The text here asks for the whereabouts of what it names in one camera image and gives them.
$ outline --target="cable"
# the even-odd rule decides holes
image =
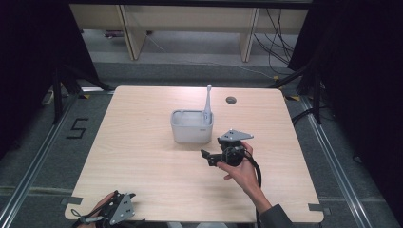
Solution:
[[[101,211],[106,205],[110,204],[112,201],[114,201],[117,196],[118,196],[118,191],[115,191],[113,196],[108,199],[106,202],[104,202],[102,205],[100,205],[99,207],[97,207],[96,209],[94,209],[93,211],[91,211],[88,215],[86,216],[81,216],[76,210],[71,209],[71,214],[73,214],[74,216],[78,216],[79,218],[77,219],[76,222],[74,222],[74,224],[72,224],[71,228],[77,228],[78,226],[80,226],[81,224],[85,224],[85,225],[89,225],[91,222],[95,222],[95,221],[99,221],[101,219],[104,219],[104,217],[96,217],[95,221],[92,221],[92,216]]]
[[[256,174],[257,174],[257,176],[258,176],[258,184],[259,184],[259,187],[261,187],[261,172],[260,172],[260,167],[259,167],[258,163],[253,159],[252,154],[249,153],[249,151],[247,151],[247,150],[245,150],[245,152],[246,152],[249,156],[243,155],[243,157],[246,158],[249,162],[251,162],[252,165],[255,167],[255,169],[256,169]],[[260,219],[259,219],[259,212],[258,212],[258,209],[256,210],[256,224],[257,224],[258,228],[260,228]]]
[[[273,28],[275,29],[276,34],[278,35],[278,38],[281,40],[281,43],[283,44],[283,46],[287,46],[289,49],[291,49],[292,51],[294,51],[294,48],[291,47],[290,45],[287,44],[287,42],[285,42],[282,39],[282,32],[281,32],[281,22],[280,22],[280,18],[281,18],[281,9],[278,9],[278,26],[276,27],[272,16],[270,15],[269,9],[266,9],[267,15],[270,18],[270,21],[272,22]]]
[[[277,44],[277,43],[274,42],[272,39],[270,39],[270,37],[267,36],[266,33],[264,33],[264,36],[265,36],[271,43],[274,43],[275,46],[277,46],[277,47],[279,47],[279,48],[286,48],[286,49],[289,50],[289,51],[294,51],[294,49],[291,48],[291,47],[284,47],[284,46],[281,46],[281,45]]]
[[[290,75],[290,74],[287,74],[287,73],[278,72],[278,71],[276,71],[275,69],[273,69],[273,67],[272,67],[272,61],[271,61],[271,59],[270,59],[270,56],[271,56],[271,55],[274,55],[278,60],[282,61],[285,65],[288,65],[288,61],[285,60],[285,59],[283,59],[281,56],[279,56],[277,53],[275,53],[273,50],[271,50],[271,49],[268,48],[267,46],[265,46],[265,45],[260,41],[260,39],[258,38],[258,36],[257,36],[256,34],[254,34],[254,36],[255,36],[255,39],[258,41],[258,44],[263,48],[263,50],[265,50],[266,52],[269,53],[269,57],[268,57],[268,58],[269,58],[269,67],[270,67],[270,69],[272,69],[276,74]]]
[[[196,64],[196,65],[216,65],[216,66],[224,66],[224,67],[237,67],[237,68],[240,68],[242,70],[246,70],[246,71],[249,71],[249,72],[261,74],[261,75],[263,75],[263,76],[265,76],[267,78],[274,79],[274,77],[269,76],[269,75],[267,75],[267,74],[265,74],[263,72],[255,71],[253,69],[248,69],[248,68],[245,68],[245,67],[242,67],[242,66],[237,66],[237,65],[224,65],[224,64],[217,64],[217,63],[212,63],[212,62],[198,63],[198,62],[192,62],[192,61],[179,61],[177,63],[190,63],[190,64]]]
[[[155,46],[157,46],[157,48],[161,49],[163,51],[163,53],[166,53],[166,50],[164,48],[162,48],[161,46],[159,46],[157,44],[157,42],[155,42],[153,39],[151,39],[151,37],[148,34],[145,34],[145,37],[150,40]]]
[[[288,49],[286,48],[286,42],[284,41],[284,39],[282,39],[282,31],[281,31],[281,9],[278,9],[278,37],[282,43],[283,46],[283,50],[284,50],[284,54],[287,57],[288,61],[290,61],[291,55],[288,52]]]
[[[329,107],[329,106],[325,105],[325,106],[321,106],[320,108],[327,108],[327,107]],[[308,114],[311,114],[311,113],[313,113],[313,112],[314,112],[314,109],[313,109],[313,108],[309,108],[309,109],[307,109],[307,110],[301,112],[300,114],[296,115],[295,117],[293,117],[293,118],[291,119],[292,122],[293,122],[293,126],[295,126],[295,125],[297,124],[297,122],[298,122],[300,119],[302,119],[302,117],[304,117],[304,116],[306,116],[306,115],[308,115]]]

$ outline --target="hand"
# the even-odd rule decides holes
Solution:
[[[246,142],[241,142],[241,144],[250,154],[247,154],[246,156],[252,156],[252,146]],[[269,200],[267,200],[259,187],[255,167],[248,161],[248,159],[243,158],[242,162],[237,167],[228,165],[224,162],[217,162],[217,167],[228,173],[228,175],[224,177],[225,180],[234,179],[234,181],[243,189],[243,192],[245,192],[255,204],[259,213],[263,213],[272,207]]]
[[[109,193],[106,197],[104,197],[101,201],[99,201],[99,202],[97,203],[97,205],[95,205],[95,207],[94,207],[94,209],[92,209],[92,211],[95,210],[95,209],[97,209],[98,207],[100,207],[100,206],[103,205],[104,203],[106,203],[109,199],[111,199],[111,198],[113,197],[114,194],[115,194],[114,192]],[[98,212],[96,212],[94,215],[92,215],[91,217],[92,217],[92,218],[93,218],[93,217],[97,217],[99,213],[100,213],[100,212],[98,211]],[[77,228],[95,228],[95,222],[92,222],[92,223],[89,224],[89,225],[84,225],[84,224],[82,224],[82,225],[79,225]]]

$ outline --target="wooden table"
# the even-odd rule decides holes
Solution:
[[[204,109],[205,87],[120,86],[116,89],[72,194],[89,213],[108,193],[135,193],[134,220],[255,222],[255,207],[233,180],[210,167],[201,149],[220,153],[217,137],[230,128],[250,133],[262,189],[280,203],[292,222],[321,222],[319,204],[290,115],[276,89],[211,89],[214,113],[208,144],[174,142],[170,115],[175,109]],[[235,97],[228,104],[227,97]]]

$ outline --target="black cable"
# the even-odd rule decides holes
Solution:
[[[328,108],[329,106],[325,105],[325,106],[321,106],[320,108]],[[293,117],[291,120],[293,122],[293,126],[295,126],[297,124],[297,122],[302,119],[304,116],[311,114],[314,112],[313,108],[309,108],[303,112],[301,112],[300,114],[296,115],[295,117]]]
[[[278,9],[278,28],[277,28],[277,34],[278,34],[278,38],[282,43],[282,49],[284,51],[285,56],[287,57],[287,60],[290,61],[291,55],[288,52],[287,48],[286,48],[286,42],[284,41],[284,39],[282,39],[282,31],[281,31],[281,9]]]
[[[256,169],[256,174],[257,174],[257,176],[258,176],[258,184],[259,184],[259,187],[261,187],[261,172],[260,172],[260,167],[259,167],[258,163],[253,159],[251,153],[249,153],[249,151],[247,151],[247,150],[245,150],[245,152],[246,152],[249,156],[244,155],[243,157],[245,157],[245,158],[246,158],[249,162],[251,162],[252,165],[255,167],[255,169]],[[258,212],[258,209],[256,209],[256,224],[257,224],[258,228],[260,228],[260,219],[259,219],[259,212]]]
[[[273,69],[272,64],[271,64],[271,59],[270,56],[274,55],[277,59],[279,59],[280,61],[282,61],[285,65],[288,65],[288,62],[286,60],[284,60],[281,56],[279,56],[277,53],[273,52],[273,50],[271,50],[270,48],[268,48],[267,46],[265,46],[260,40],[259,38],[256,36],[256,34],[254,34],[256,40],[258,41],[258,43],[260,44],[260,46],[269,53],[269,67],[276,73],[276,74],[282,74],[282,75],[290,75],[287,73],[281,73],[276,71],[275,69]]]
[[[279,59],[280,61],[282,61],[284,64],[288,64],[288,61],[285,60],[284,58],[282,58],[280,55],[278,55],[277,53],[275,53],[272,49],[268,48],[265,44],[262,43],[262,41],[258,38],[258,36],[256,34],[254,34],[256,40],[258,41],[259,45],[269,54],[274,55],[277,59]]]
[[[89,219],[89,218],[91,218],[91,216],[93,216],[95,213],[101,211],[101,209],[102,209],[104,206],[106,206],[107,204],[109,204],[110,202],[111,202],[111,200],[108,200],[108,201],[105,202],[103,205],[99,206],[98,208],[96,208],[95,210],[93,210],[92,212],[90,212],[88,215],[79,217],[79,218],[77,219],[77,221],[74,222],[74,224],[72,224],[71,227],[72,227],[72,228],[77,228],[77,227],[79,227],[79,226],[82,225],[82,224],[84,224],[84,225],[89,225],[89,223],[87,223],[86,220]]]
[[[278,32],[278,28],[276,27],[275,22],[273,21],[273,18],[272,18],[272,16],[270,15],[269,9],[266,9],[266,12],[267,12],[267,15],[268,15],[269,18],[270,18],[270,21],[272,22],[272,25],[273,25],[273,28],[275,29],[276,34],[278,34],[278,37],[279,37],[279,39],[281,40],[281,42],[282,42],[285,46],[287,46],[288,48],[290,48],[291,50],[294,50],[293,47],[291,47],[290,45],[288,45],[288,43],[285,42],[285,41],[282,39],[282,33],[281,33],[281,32]],[[279,25],[280,25],[280,21],[279,21],[280,17],[281,17],[281,9],[278,9],[278,24],[279,24]]]
[[[277,46],[279,48],[286,48],[289,51],[294,51],[292,48],[284,47],[284,46],[281,46],[281,45],[275,43],[266,33],[264,33],[264,36],[270,41],[270,43],[274,43],[275,46]]]

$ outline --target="black sleeve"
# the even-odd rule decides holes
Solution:
[[[293,222],[288,218],[279,204],[261,213],[259,218],[263,228],[294,227]]]

